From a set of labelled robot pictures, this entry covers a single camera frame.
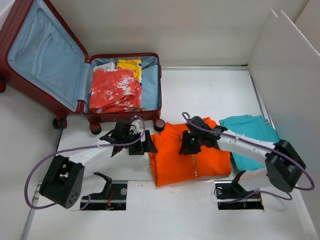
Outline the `orange zip jacket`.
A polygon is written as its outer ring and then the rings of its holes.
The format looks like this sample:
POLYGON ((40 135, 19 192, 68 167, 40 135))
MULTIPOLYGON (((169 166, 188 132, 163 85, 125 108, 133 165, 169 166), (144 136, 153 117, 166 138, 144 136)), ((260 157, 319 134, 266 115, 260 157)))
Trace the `orange zip jacket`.
POLYGON ((163 131, 151 135, 157 153, 148 155, 157 187, 231 174, 231 154, 228 151, 202 146, 198 154, 179 154, 183 131, 187 129, 183 123, 168 122, 163 131))

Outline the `light blue cloth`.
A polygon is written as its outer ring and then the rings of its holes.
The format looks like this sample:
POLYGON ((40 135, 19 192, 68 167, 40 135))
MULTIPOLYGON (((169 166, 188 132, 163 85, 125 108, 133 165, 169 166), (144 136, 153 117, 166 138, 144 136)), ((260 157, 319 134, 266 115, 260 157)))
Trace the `light blue cloth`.
POLYGON ((153 111, 159 108, 159 67, 142 70, 141 108, 153 111))

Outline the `teal garment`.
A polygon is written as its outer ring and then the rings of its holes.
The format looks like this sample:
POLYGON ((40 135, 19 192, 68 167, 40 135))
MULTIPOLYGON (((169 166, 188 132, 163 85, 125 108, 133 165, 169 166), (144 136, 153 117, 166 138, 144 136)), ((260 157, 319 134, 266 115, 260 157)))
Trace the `teal garment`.
MULTIPOLYGON (((246 137, 253 138, 265 142, 277 143, 280 139, 277 131, 270 125, 269 121, 263 118, 262 115, 239 115, 230 116, 225 119, 219 120, 221 126, 233 131, 234 133, 245 135, 246 137)), ((232 153, 233 161, 236 169, 240 171, 254 171, 263 169, 264 166, 248 157, 232 153)))

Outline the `red white patterned cloth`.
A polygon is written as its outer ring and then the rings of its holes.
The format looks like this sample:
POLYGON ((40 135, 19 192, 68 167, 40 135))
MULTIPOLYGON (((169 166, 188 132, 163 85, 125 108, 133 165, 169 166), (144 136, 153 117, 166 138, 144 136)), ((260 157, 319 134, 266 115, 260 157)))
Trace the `red white patterned cloth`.
POLYGON ((130 112, 141 106, 142 86, 131 69, 93 72, 88 110, 95 114, 130 112))

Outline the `yellow cartoon cloth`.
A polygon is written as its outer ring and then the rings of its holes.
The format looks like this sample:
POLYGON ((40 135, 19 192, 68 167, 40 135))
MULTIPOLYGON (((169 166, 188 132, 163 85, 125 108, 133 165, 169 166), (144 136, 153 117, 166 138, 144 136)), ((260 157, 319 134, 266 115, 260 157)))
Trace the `yellow cartoon cloth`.
POLYGON ((142 85, 142 60, 141 59, 119 59, 117 69, 130 69, 133 71, 133 78, 142 85))

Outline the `white first aid box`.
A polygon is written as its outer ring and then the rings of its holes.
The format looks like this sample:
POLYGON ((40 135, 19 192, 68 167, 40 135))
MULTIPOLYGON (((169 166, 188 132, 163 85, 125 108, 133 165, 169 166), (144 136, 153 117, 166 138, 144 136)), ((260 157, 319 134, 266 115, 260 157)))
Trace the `white first aid box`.
POLYGON ((116 70, 116 65, 114 62, 108 62, 108 63, 105 63, 105 64, 101 64, 101 65, 98 65, 98 66, 95 66, 93 68, 93 72, 97 71, 97 70, 106 70, 106 71, 114 71, 116 70))

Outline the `red suitcase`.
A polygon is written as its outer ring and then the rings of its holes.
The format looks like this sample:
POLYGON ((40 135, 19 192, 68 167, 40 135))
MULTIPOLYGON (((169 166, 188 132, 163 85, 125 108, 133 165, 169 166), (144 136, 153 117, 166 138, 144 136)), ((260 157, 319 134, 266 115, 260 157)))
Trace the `red suitcase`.
POLYGON ((7 85, 24 93, 52 113, 53 127, 64 129, 67 116, 82 114, 97 135, 101 123, 160 118, 162 70, 155 53, 89 56, 63 17, 48 0, 16 0, 0 30, 0 89, 7 85), (119 59, 141 59, 142 71, 158 66, 159 106, 156 110, 92 113, 89 111, 93 68, 119 59))

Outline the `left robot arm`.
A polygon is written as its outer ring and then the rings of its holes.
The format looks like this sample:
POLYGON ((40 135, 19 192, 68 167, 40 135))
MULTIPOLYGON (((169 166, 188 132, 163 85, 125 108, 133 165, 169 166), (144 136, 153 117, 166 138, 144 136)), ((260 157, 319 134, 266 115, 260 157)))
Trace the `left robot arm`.
POLYGON ((157 153, 149 130, 141 129, 138 120, 118 121, 113 130, 99 138, 93 148, 84 148, 71 156, 56 155, 40 185, 41 196, 65 209, 71 208, 80 197, 83 179, 96 175, 105 181, 94 186, 94 197, 107 198, 112 191, 112 179, 90 169, 94 162, 101 162, 128 149, 130 156, 157 153))

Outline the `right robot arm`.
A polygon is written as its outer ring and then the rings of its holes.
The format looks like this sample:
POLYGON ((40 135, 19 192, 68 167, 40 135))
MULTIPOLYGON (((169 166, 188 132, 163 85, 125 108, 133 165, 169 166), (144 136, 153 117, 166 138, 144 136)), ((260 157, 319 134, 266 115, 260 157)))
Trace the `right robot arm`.
POLYGON ((281 192, 290 194, 302 175, 307 178, 306 165, 290 142, 262 141, 240 135, 220 125, 210 127, 199 117, 182 113, 187 129, 182 133, 180 155, 195 155, 202 147, 230 152, 255 160, 264 165, 257 170, 241 170, 234 177, 229 191, 237 197, 258 193, 260 189, 273 186, 281 192))

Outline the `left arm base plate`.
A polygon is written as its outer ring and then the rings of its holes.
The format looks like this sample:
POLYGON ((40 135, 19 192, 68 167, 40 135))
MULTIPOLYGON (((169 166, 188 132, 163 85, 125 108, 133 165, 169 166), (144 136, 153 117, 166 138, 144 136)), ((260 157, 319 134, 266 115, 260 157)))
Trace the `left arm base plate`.
POLYGON ((113 182, 106 194, 91 193, 80 200, 79 209, 82 211, 125 211, 127 208, 128 183, 113 182))

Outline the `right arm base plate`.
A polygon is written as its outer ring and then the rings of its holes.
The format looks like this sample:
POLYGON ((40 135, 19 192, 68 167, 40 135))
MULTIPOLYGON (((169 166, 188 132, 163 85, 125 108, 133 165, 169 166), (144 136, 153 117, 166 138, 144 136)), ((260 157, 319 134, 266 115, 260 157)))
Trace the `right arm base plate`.
POLYGON ((218 210, 264 210, 264 204, 260 194, 251 194, 239 184, 231 181, 216 181, 214 184, 214 196, 217 200, 218 210))

